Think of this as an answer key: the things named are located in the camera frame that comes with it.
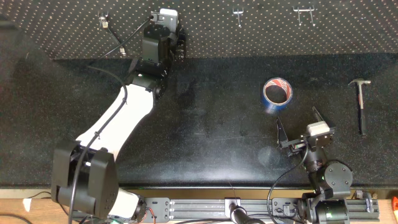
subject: blue tape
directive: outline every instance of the blue tape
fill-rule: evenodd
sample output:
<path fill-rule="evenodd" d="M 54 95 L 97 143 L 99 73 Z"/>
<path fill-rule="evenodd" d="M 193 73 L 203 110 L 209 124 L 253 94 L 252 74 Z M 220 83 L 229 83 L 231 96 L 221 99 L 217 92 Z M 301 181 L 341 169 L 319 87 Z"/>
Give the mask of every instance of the blue tape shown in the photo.
<path fill-rule="evenodd" d="M 283 89 L 285 91 L 287 100 L 282 103 L 274 103 L 270 99 L 268 99 L 266 95 L 266 88 L 270 86 L 278 86 L 281 89 Z M 287 104 L 292 100 L 292 97 L 293 97 L 292 86 L 290 86 L 290 84 L 283 78 L 271 78 L 270 80 L 268 80 L 264 85 L 261 94 L 263 104 L 266 106 L 266 108 L 270 110 L 281 110 L 285 108 Z"/>

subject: hammer head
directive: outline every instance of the hammer head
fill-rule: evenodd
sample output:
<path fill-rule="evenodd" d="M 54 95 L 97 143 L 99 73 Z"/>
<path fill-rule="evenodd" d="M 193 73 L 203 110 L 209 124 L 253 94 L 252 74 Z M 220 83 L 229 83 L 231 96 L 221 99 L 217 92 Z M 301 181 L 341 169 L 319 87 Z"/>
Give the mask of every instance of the hammer head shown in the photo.
<path fill-rule="evenodd" d="M 362 84 L 370 84 L 371 81 L 370 80 L 364 80 L 363 78 L 356 78 L 353 81 L 351 81 L 349 83 L 349 85 L 352 84 L 352 83 L 356 83 L 357 85 L 362 85 Z"/>

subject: perforated metal panel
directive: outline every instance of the perforated metal panel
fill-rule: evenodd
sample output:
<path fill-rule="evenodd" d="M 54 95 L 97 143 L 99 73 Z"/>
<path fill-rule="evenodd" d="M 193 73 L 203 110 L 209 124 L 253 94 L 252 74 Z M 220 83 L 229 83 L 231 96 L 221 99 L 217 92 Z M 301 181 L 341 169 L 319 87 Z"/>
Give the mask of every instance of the perforated metal panel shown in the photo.
<path fill-rule="evenodd" d="M 127 38 L 151 11 L 180 13 L 188 32 L 187 57 L 352 54 L 398 52 L 396 0 L 1 0 L 0 11 L 25 30 L 50 58 L 95 58 L 116 43 L 98 30 L 98 13 L 108 11 L 110 26 Z M 309 12 L 293 7 L 314 7 Z M 243 10 L 242 27 L 233 9 Z M 126 44 L 127 57 L 141 54 L 142 33 Z M 115 52 L 109 57 L 122 57 Z"/>

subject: black tabletop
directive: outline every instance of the black tabletop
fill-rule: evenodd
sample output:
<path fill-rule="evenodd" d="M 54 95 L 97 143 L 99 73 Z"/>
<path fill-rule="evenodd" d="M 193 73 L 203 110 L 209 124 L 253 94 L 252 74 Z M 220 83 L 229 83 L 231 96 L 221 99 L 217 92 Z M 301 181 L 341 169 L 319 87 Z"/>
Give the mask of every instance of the black tabletop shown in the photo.
<path fill-rule="evenodd" d="M 295 139 L 316 122 L 316 106 L 336 124 L 326 153 L 352 168 L 353 187 L 398 187 L 396 59 L 391 54 L 186 59 L 173 67 L 165 95 L 119 153 L 120 186 L 270 187 L 300 162 L 277 148 L 276 117 Z M 111 77 L 76 66 L 86 62 L 40 60 L 45 59 L 22 58 L 2 79 L 3 188 L 49 186 L 54 145 L 85 132 L 120 89 Z M 129 62 L 97 65 L 123 78 Z M 261 90 L 273 77 L 292 85 L 293 98 L 284 110 L 270 114 Z M 348 86 L 355 78 L 372 81 L 363 87 L 366 139 L 358 133 L 356 87 Z M 301 168 L 279 186 L 307 188 L 309 182 Z"/>

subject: wooden table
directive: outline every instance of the wooden table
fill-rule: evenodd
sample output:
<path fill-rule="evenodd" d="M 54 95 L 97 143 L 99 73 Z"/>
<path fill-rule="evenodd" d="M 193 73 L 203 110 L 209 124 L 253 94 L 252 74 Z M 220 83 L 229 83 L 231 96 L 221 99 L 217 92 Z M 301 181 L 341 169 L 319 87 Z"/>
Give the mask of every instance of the wooden table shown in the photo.
<path fill-rule="evenodd" d="M 27 212 L 23 199 L 0 199 L 0 213 L 22 216 L 33 224 L 67 223 L 68 217 L 60 206 L 50 199 L 32 199 L 30 211 Z M 397 224 L 391 208 L 391 200 L 379 200 L 380 222 L 351 222 L 353 224 Z M 16 218 L 0 217 L 0 223 L 24 223 Z"/>

